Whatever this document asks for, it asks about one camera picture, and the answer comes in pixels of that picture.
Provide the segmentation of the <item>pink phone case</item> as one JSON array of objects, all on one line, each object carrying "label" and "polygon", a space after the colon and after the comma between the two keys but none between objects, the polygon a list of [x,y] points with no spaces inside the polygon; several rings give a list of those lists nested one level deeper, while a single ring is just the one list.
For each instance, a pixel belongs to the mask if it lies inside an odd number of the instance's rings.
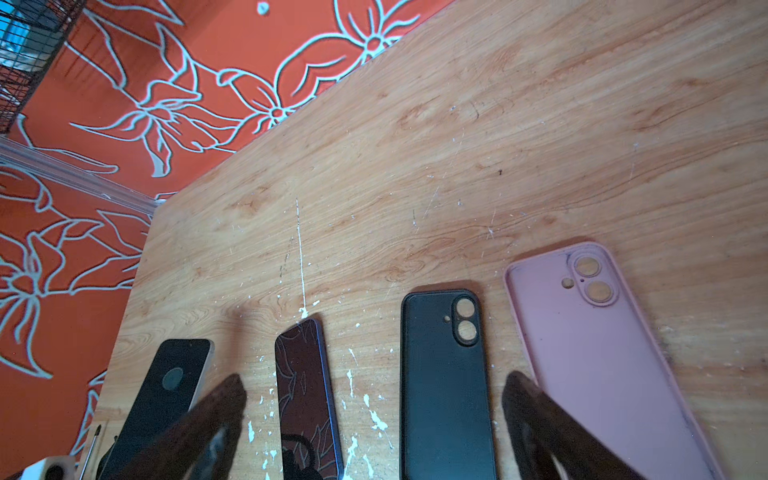
[{"label": "pink phone case", "polygon": [[646,479],[721,479],[713,449],[611,253],[595,242],[508,266],[533,378]]}]

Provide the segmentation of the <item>black phone case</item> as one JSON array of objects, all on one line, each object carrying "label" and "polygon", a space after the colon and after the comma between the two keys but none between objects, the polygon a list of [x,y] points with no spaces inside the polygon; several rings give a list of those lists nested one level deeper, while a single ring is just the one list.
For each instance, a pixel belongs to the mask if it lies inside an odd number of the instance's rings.
[{"label": "black phone case", "polygon": [[466,289],[407,294],[400,353],[401,478],[496,478],[477,296]]}]

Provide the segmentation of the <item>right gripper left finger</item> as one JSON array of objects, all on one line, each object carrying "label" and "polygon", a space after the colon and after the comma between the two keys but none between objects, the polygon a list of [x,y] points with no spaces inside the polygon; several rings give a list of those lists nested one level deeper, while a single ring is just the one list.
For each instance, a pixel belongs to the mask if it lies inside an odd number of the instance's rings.
[{"label": "right gripper left finger", "polygon": [[247,393],[232,373],[112,479],[227,479],[243,425]]}]

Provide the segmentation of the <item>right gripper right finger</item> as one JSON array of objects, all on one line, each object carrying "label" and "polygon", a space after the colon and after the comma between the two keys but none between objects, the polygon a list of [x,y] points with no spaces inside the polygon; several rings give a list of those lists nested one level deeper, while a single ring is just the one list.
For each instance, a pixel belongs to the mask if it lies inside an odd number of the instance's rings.
[{"label": "right gripper right finger", "polygon": [[509,373],[501,396],[519,475],[523,479],[640,479],[529,377]]}]

